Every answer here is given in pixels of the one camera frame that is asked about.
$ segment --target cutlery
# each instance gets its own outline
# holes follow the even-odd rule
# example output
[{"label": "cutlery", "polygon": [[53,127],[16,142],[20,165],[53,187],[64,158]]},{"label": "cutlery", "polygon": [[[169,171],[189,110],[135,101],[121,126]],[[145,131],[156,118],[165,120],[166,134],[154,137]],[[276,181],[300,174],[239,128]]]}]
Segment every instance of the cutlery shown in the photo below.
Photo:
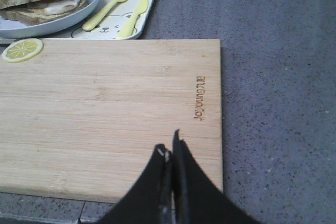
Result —
[{"label": "cutlery", "polygon": [[86,21],[82,28],[84,31],[91,31],[98,25],[109,10],[119,2],[125,2],[126,0],[111,0],[107,5],[105,5],[99,12],[94,14],[88,21]]},{"label": "cutlery", "polygon": [[139,0],[138,5],[133,11],[130,19],[126,22],[124,27],[117,34],[117,39],[126,38],[132,35],[138,16],[146,12],[147,8],[148,8],[148,0]]}]

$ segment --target wooden cutting board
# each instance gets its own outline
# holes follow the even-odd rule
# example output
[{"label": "wooden cutting board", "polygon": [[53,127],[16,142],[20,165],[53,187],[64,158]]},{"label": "wooden cutting board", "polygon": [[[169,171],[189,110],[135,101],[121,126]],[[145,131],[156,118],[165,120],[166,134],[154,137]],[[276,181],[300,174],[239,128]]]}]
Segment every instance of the wooden cutting board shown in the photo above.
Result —
[{"label": "wooden cutting board", "polygon": [[218,39],[43,41],[0,60],[0,191],[116,202],[176,129],[222,189]]}]

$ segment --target cartoon bear print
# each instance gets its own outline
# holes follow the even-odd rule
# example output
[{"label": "cartoon bear print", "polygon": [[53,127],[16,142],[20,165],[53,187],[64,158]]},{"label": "cartoon bear print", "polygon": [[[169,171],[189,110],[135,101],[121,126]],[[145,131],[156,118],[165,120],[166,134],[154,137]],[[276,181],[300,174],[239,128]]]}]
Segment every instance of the cartoon bear print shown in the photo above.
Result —
[{"label": "cartoon bear print", "polygon": [[93,30],[84,31],[80,26],[72,31],[71,37],[75,39],[115,39],[117,33],[125,25],[131,14],[106,16],[102,23],[98,24]]}]

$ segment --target sandwich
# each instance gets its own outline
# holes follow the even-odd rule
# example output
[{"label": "sandwich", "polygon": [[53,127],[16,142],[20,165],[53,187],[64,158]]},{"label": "sandwich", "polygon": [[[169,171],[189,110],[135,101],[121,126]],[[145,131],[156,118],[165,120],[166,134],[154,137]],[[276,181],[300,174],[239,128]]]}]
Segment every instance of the sandwich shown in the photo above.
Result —
[{"label": "sandwich", "polygon": [[66,17],[88,4],[88,0],[0,0],[0,16],[31,26]]}]

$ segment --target fried egg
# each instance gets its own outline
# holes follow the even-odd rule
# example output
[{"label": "fried egg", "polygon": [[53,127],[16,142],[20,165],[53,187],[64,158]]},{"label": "fried egg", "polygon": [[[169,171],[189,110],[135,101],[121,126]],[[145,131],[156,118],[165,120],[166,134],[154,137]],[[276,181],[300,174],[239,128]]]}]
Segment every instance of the fried egg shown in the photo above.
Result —
[{"label": "fried egg", "polygon": [[27,4],[30,11],[43,15],[69,12],[79,5],[80,0],[40,0]]}]

